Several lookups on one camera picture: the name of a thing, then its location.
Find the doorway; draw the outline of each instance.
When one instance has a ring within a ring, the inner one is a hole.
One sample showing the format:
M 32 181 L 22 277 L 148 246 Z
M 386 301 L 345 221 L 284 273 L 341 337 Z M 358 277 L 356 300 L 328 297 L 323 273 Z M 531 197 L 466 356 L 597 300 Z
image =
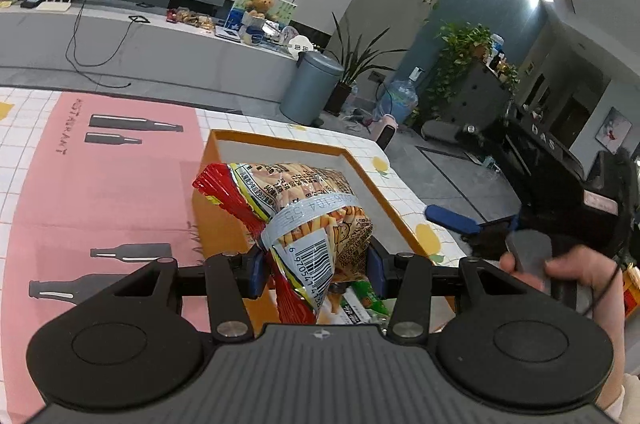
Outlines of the doorway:
M 575 138 L 578 137 L 580 131 L 584 128 L 591 112 L 583 105 L 578 103 L 573 97 L 570 97 L 566 105 L 551 125 L 551 133 L 569 148 L 574 144 Z

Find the snack bag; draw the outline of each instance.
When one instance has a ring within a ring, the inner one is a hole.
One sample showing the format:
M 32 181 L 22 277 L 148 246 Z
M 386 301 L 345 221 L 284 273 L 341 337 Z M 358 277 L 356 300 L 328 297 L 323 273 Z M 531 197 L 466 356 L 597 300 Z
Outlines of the snack bag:
M 304 164 L 214 163 L 193 186 L 262 243 L 282 323 L 315 323 L 332 281 L 364 277 L 371 219 L 341 173 Z

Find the bottle illustration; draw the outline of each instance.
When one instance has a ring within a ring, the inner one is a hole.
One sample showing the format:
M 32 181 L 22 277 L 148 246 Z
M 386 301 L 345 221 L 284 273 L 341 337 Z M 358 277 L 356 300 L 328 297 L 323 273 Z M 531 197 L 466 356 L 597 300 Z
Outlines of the bottle illustration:
M 94 128 L 118 128 L 120 130 L 183 131 L 182 125 L 162 123 L 144 117 L 123 117 L 122 115 L 94 114 L 89 120 Z
M 113 285 L 126 274 L 85 274 L 72 281 L 30 281 L 29 296 L 57 299 L 78 305 L 102 289 Z
M 92 249 L 90 254 L 92 258 L 114 258 L 127 263 L 172 257 L 170 244 L 122 244 L 110 249 Z
M 117 133 L 98 133 L 97 131 L 88 131 L 84 136 L 84 142 L 97 144 L 142 144 L 142 139 L 124 137 L 124 135 L 118 135 Z

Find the table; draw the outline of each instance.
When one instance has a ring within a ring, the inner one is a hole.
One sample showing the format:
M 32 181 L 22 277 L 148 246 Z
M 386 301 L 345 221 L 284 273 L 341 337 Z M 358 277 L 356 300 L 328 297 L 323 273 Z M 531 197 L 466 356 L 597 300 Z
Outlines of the table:
M 170 130 L 90 127 L 92 115 Z M 129 274 L 153 258 L 116 248 L 164 243 L 180 265 L 202 260 L 191 182 L 212 129 L 348 149 L 432 260 L 454 266 L 464 256 L 446 230 L 424 220 L 424 205 L 373 141 L 166 103 L 0 88 L 0 422 L 19 424 L 42 406 L 25 364 L 37 328 L 90 293 L 87 275 Z M 30 282 L 83 277 L 31 283 L 30 291 Z M 207 325 L 204 300 L 185 298 L 183 315 Z

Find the barcode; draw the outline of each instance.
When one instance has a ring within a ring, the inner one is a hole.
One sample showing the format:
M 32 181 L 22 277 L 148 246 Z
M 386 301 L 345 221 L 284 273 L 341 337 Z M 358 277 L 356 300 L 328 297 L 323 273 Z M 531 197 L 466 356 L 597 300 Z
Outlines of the barcode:
M 326 238 L 315 242 L 296 253 L 296 261 L 300 264 L 300 272 L 310 277 L 310 283 L 318 293 L 324 289 L 334 275 L 334 268 L 329 258 Z

